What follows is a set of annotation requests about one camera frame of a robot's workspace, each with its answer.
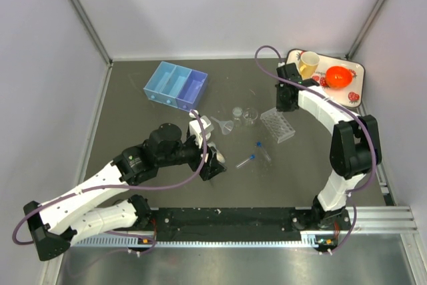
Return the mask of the blue-capped test tube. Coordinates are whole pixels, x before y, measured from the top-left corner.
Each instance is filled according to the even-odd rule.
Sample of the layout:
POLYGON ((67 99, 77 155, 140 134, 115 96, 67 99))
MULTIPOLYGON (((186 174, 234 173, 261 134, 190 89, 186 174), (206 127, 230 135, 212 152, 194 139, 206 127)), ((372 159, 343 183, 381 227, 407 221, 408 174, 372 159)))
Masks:
POLYGON ((258 150, 262 153, 262 155, 264 156, 264 158, 266 159, 266 161, 267 162, 271 162, 272 159, 271 159, 269 153, 266 151, 264 145, 260 141, 258 141, 256 143, 256 146, 257 146, 258 150))
POLYGON ((243 166, 247 165, 248 163, 250 163, 251 161, 253 161, 256 158, 256 156, 254 154, 251 154, 248 158, 242 160, 241 162, 239 162, 236 165, 236 169, 240 169, 243 166))

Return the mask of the clear test tube rack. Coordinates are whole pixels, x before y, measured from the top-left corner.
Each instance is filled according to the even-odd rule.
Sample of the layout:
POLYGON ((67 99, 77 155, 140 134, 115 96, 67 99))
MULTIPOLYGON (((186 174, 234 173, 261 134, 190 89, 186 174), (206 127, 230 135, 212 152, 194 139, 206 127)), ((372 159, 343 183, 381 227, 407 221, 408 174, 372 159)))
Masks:
POLYGON ((284 117, 284 113, 278 111, 275 107, 263 112, 260 120, 278 144, 290 139, 296 133, 289 121, 284 117))

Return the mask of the strawberry pattern tray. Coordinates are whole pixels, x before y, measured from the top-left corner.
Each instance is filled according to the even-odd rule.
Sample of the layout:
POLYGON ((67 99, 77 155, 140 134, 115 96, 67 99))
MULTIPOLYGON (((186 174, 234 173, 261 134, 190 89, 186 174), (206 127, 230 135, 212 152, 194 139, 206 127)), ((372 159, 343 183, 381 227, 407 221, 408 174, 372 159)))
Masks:
POLYGON ((353 61, 347 61, 337 57, 331 57, 318 53, 320 62, 312 75, 312 78, 317 81, 324 91, 347 108, 357 108, 362 102, 362 92, 364 86, 364 66, 353 61), (327 86, 326 72, 333 66, 345 67, 352 74, 352 82, 342 89, 333 89, 327 86))

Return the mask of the bag of cotton balls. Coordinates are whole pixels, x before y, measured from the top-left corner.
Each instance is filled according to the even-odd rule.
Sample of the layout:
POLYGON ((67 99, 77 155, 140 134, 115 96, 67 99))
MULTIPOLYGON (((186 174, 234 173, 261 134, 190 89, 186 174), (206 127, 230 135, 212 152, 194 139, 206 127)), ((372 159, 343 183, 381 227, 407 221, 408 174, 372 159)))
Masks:
POLYGON ((221 164, 225 164, 226 160, 225 160, 223 154, 218 150, 216 144, 211 142, 208 144, 208 146, 216 152, 216 158, 217 158, 218 162, 221 164))

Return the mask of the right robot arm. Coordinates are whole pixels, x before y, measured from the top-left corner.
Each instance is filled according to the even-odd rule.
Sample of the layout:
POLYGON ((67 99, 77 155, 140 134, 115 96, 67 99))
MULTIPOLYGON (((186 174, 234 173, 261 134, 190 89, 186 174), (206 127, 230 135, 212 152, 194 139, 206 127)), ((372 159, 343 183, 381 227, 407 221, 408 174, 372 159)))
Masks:
POLYGON ((292 225, 297 230, 331 228, 342 217, 359 182, 382 161, 378 122, 336 103, 317 81, 302 79, 295 63, 280 63, 276 71, 280 79, 276 84, 278 111, 302 109, 332 136, 328 181, 309 211, 292 214, 292 225))

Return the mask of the yellow mug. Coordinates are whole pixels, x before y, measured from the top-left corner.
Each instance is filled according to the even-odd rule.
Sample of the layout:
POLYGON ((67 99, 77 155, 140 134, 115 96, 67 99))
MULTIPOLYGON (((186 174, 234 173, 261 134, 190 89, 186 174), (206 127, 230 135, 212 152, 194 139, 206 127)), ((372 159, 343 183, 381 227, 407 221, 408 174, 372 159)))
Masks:
POLYGON ((298 62, 298 71, 302 79, 309 79, 316 72, 318 65, 320 63, 320 56, 313 51, 304 51, 301 52, 299 62, 298 62))

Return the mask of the blue three-drawer organizer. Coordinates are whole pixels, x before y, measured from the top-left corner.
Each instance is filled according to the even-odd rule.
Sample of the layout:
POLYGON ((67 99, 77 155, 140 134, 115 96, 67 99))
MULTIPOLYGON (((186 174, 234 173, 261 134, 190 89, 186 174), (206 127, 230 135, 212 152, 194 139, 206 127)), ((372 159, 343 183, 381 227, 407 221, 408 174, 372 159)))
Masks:
POLYGON ((143 88, 149 100, 189 112, 208 85, 208 74, 162 61, 143 88))

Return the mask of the orange bowl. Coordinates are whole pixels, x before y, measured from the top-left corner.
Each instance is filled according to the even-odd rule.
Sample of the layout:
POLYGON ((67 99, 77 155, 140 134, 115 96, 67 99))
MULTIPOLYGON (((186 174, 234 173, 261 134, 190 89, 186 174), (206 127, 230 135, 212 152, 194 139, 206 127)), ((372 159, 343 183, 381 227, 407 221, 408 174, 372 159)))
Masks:
POLYGON ((334 89, 342 89, 352 83, 353 76, 348 68, 332 66, 326 71, 326 83, 334 89))

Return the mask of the clear plastic funnel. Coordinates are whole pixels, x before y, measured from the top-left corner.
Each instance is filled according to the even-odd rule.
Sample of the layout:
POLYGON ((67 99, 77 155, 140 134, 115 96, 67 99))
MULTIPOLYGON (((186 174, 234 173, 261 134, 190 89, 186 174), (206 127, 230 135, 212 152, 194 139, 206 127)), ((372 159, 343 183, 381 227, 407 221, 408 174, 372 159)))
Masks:
POLYGON ((222 120, 218 120, 215 117, 211 117, 211 119, 219 125, 223 135, 230 134, 234 129, 234 122, 232 120, 222 121, 222 120))

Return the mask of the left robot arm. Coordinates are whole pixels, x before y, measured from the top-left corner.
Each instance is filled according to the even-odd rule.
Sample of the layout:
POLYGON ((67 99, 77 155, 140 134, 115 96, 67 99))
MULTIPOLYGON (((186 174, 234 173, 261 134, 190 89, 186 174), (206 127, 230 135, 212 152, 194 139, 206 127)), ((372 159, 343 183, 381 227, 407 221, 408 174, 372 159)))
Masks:
POLYGON ((100 204, 156 177, 161 168, 187 164, 204 181, 225 172, 224 160, 208 143, 212 130, 206 117, 194 119, 182 140, 178 126, 164 123, 142 144, 123 150, 66 194, 25 204, 23 211, 38 258, 54 259, 84 239, 118 228, 148 227, 151 209, 143 196, 133 195, 107 208, 100 204))

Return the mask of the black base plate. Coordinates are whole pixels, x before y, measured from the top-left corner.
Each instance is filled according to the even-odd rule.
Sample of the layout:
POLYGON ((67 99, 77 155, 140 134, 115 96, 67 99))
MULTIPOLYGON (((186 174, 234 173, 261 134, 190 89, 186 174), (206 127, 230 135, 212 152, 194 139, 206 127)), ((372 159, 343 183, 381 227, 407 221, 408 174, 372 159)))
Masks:
POLYGON ((154 232, 161 242, 267 242, 297 240, 309 230, 335 236, 349 228, 346 210, 321 222, 310 208, 160 208, 146 224, 117 231, 154 232))

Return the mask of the clear glass beaker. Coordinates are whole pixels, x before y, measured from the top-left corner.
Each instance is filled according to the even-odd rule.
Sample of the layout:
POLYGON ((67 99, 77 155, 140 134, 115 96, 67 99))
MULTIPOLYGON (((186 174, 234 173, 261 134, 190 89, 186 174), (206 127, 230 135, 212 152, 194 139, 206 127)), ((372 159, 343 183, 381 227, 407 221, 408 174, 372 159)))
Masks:
POLYGON ((258 119, 259 113, 255 108, 249 107, 243 111, 243 124, 245 126, 253 126, 258 119))

